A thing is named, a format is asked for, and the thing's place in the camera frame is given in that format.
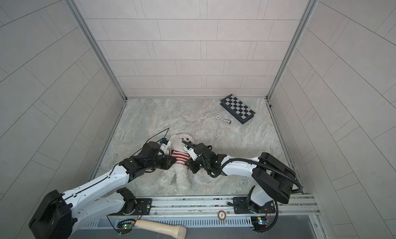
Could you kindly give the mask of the red white striped sweater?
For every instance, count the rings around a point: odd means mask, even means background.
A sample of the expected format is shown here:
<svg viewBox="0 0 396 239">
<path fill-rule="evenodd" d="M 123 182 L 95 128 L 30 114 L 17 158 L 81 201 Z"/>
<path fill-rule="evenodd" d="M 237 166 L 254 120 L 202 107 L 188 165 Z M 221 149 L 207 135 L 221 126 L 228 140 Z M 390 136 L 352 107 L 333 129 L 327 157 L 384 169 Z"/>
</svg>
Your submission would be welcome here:
<svg viewBox="0 0 396 239">
<path fill-rule="evenodd" d="M 168 150 L 168 153 L 171 157 L 176 159 L 176 164 L 183 166 L 186 166 L 186 162 L 191 158 L 191 156 L 187 152 Z"/>
</svg>

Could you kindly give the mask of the white teddy bear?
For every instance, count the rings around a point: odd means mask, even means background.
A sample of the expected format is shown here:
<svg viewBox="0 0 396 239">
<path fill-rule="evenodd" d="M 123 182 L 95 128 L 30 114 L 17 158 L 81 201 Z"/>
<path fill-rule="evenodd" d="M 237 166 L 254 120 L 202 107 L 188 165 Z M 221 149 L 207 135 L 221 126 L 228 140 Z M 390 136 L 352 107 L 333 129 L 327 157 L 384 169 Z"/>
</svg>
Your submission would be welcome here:
<svg viewBox="0 0 396 239">
<path fill-rule="evenodd" d="M 171 136 L 170 141 L 171 150 L 186 152 L 184 150 L 184 145 L 182 144 L 182 141 L 194 143 L 194 138 L 189 134 L 181 133 Z M 173 164 L 169 170 L 163 172 L 161 178 L 159 179 L 159 183 L 162 187 L 167 187 L 171 184 L 174 178 L 176 180 L 176 187 L 179 191 L 186 192 L 191 189 L 191 184 L 188 179 L 187 166 L 179 165 L 176 163 Z"/>
</svg>

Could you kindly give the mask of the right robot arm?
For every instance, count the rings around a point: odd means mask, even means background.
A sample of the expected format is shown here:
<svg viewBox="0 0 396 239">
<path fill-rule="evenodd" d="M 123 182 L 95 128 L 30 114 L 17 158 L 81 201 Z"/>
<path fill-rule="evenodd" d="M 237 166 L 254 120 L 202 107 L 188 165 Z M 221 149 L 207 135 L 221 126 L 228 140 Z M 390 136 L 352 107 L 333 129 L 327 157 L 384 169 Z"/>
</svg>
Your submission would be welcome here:
<svg viewBox="0 0 396 239">
<path fill-rule="evenodd" d="M 203 143 L 195 145 L 182 141 L 182 144 L 190 155 L 186 165 L 194 174 L 204 169 L 212 178 L 222 175 L 251 177 L 255 180 L 258 187 L 251 188 L 242 209 L 260 213 L 265 204 L 288 204 L 292 194 L 302 192 L 296 173 L 267 152 L 256 158 L 235 158 L 216 154 L 211 146 Z"/>
</svg>

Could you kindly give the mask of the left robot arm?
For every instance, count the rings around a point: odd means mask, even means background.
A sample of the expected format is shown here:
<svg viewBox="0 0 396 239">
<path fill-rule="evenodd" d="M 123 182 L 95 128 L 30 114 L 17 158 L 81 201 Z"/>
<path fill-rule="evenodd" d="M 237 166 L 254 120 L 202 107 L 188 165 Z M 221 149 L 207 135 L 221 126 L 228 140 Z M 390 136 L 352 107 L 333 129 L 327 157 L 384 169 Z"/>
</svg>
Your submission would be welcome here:
<svg viewBox="0 0 396 239">
<path fill-rule="evenodd" d="M 67 239 L 90 222 L 106 215 L 135 210 L 136 198 L 125 184 L 149 170 L 168 170 L 176 160 L 171 142 L 145 143 L 137 156 L 125 158 L 113 169 L 81 186 L 47 193 L 28 226 L 36 239 Z"/>
</svg>

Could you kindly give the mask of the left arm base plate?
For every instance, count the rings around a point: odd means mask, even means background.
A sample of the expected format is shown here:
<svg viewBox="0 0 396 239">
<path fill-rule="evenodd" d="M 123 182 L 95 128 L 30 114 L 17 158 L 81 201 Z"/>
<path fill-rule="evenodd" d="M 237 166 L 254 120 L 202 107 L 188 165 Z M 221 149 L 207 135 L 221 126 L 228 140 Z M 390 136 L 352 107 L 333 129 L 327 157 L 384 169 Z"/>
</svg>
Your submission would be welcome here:
<svg viewBox="0 0 396 239">
<path fill-rule="evenodd" d="M 135 201 L 128 201 L 119 212 L 112 213 L 111 216 L 149 215 L 152 201 L 153 200 L 151 198 L 137 198 Z"/>
</svg>

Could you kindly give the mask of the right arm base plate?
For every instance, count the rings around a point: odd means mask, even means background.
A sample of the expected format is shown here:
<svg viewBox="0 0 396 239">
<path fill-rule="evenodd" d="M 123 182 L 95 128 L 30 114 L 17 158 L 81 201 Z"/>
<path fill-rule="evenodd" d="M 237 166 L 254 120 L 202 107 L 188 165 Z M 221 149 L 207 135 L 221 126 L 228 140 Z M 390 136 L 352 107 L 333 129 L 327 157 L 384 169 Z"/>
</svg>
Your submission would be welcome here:
<svg viewBox="0 0 396 239">
<path fill-rule="evenodd" d="M 273 201 L 267 202 L 264 206 L 258 206 L 248 201 L 247 197 L 234 197 L 232 207 L 235 214 L 275 214 L 276 208 Z"/>
</svg>

